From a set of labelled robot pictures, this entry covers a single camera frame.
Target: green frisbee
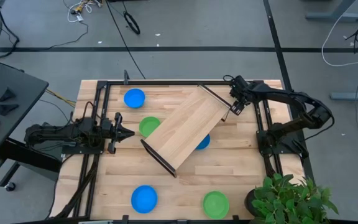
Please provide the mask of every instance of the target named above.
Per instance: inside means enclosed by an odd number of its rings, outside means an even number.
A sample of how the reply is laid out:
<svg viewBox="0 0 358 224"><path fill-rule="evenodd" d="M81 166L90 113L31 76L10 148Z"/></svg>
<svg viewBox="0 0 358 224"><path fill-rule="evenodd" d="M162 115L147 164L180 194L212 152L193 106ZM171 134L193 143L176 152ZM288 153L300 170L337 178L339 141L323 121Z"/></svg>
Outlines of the green frisbee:
<svg viewBox="0 0 358 224"><path fill-rule="evenodd" d="M158 118L149 116L143 118L140 122L139 131L143 136L148 137L160 124L161 122Z"/></svg>
<svg viewBox="0 0 358 224"><path fill-rule="evenodd" d="M220 220L224 218L229 212L229 207L229 200L222 192L211 191L204 196L203 209L205 215L212 219Z"/></svg>

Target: tilted wooden board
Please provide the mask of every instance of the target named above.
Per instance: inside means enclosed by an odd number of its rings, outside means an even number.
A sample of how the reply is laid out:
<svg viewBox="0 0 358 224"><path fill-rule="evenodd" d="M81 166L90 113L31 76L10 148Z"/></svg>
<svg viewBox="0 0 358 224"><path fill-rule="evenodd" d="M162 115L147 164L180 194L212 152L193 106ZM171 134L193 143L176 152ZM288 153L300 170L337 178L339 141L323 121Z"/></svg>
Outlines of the tilted wooden board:
<svg viewBox="0 0 358 224"><path fill-rule="evenodd" d="M145 142L176 170L228 112L223 102L198 87Z"/></svg>
<svg viewBox="0 0 358 224"><path fill-rule="evenodd" d="M282 87L280 80L265 80L265 83L274 88ZM131 88L140 88L146 94L145 105L137 110L128 108L124 103L124 94ZM176 179L140 143L141 139L145 139L139 132L139 123L143 118L155 116L164 122L196 88L196 85L139 85L113 86L110 89L107 116L114 119L115 112L120 112L122 125L135 131L135 136L116 144L115 155L108 154L107 150L101 155L92 219L120 220L123 215L129 215L129 219L138 220L207 220L202 200L212 190L221 191L229 199L230 210L225 219L232 219L232 215L239 215L241 219L252 218L244 206L244 198L255 186L262 185L266 176L263 159L257 149L257 123L252 105L239 116L229 113L226 122L218 122L209 133L211 143L208 148L192 152L177 169ZM208 88L225 100L231 99L228 86L208 85ZM85 103L93 101L95 91L96 80L82 81L75 118L82 116ZM269 101L269 106L273 122L290 120L286 104ZM262 104L260 107L267 129ZM51 216L60 212L75 192L82 157L71 157L61 168ZM302 178L303 168L297 155L283 154L280 158L284 174L293 174L294 181ZM158 204L148 214L139 214L131 207L132 192L140 185L151 185L158 194ZM84 214L87 196L88 191L85 190L80 215Z"/></svg>

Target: caster wheel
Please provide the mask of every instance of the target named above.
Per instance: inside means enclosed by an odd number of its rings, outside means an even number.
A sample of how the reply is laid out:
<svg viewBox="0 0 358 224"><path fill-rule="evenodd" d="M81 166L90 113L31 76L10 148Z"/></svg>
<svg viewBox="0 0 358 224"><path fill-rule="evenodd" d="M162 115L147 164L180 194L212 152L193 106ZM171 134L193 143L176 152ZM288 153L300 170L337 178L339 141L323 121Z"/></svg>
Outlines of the caster wheel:
<svg viewBox="0 0 358 224"><path fill-rule="evenodd" d="M16 184L12 183L12 182L8 182L7 185L5 186L5 190L7 192L11 192L11 191L15 190L15 188L16 188Z"/></svg>

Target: blue frisbee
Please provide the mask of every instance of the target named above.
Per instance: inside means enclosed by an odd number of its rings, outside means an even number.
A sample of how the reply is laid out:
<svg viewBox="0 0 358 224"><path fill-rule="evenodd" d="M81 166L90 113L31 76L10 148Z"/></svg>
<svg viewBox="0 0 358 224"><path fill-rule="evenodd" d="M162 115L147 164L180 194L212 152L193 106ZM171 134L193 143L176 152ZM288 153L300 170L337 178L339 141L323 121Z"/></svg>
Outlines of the blue frisbee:
<svg viewBox="0 0 358 224"><path fill-rule="evenodd" d="M131 204L135 211L149 213L157 204L157 193L153 187L142 185L132 193Z"/></svg>
<svg viewBox="0 0 358 224"><path fill-rule="evenodd" d="M209 142L211 141L211 136L209 136L209 134L198 144L198 146L196 147L197 150L203 150L205 149L208 145Z"/></svg>
<svg viewBox="0 0 358 224"><path fill-rule="evenodd" d="M124 95L124 102L130 108L140 108L144 104L146 96L144 92L140 89L131 89L128 90Z"/></svg>

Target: green plant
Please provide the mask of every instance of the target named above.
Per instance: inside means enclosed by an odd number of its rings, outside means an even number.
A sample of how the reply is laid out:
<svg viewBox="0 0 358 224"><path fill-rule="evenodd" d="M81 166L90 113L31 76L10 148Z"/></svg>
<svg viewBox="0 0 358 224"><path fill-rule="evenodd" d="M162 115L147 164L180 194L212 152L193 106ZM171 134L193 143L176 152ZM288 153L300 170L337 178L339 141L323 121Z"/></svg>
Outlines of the green plant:
<svg viewBox="0 0 358 224"><path fill-rule="evenodd" d="M262 187L255 188L252 206L258 215L252 223L327 223L326 207L338 214L329 200L329 188L317 187L311 179L291 184L292 178L274 174L272 179L264 179Z"/></svg>

